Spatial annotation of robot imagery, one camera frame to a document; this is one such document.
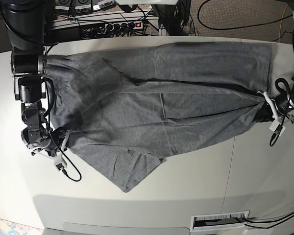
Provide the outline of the black robot arm image left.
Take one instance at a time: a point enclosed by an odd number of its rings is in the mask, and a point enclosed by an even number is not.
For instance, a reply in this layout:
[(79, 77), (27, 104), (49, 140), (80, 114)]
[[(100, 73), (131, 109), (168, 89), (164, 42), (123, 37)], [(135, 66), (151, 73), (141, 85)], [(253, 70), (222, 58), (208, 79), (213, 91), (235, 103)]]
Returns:
[(0, 0), (0, 13), (12, 45), (14, 97), (21, 102), (21, 118), (26, 125), (22, 140), (32, 155), (46, 151), (57, 171), (65, 173), (63, 152), (70, 133), (64, 128), (52, 130), (47, 120), (55, 94), (46, 72), (46, 48), (53, 47), (44, 42), (46, 1)]

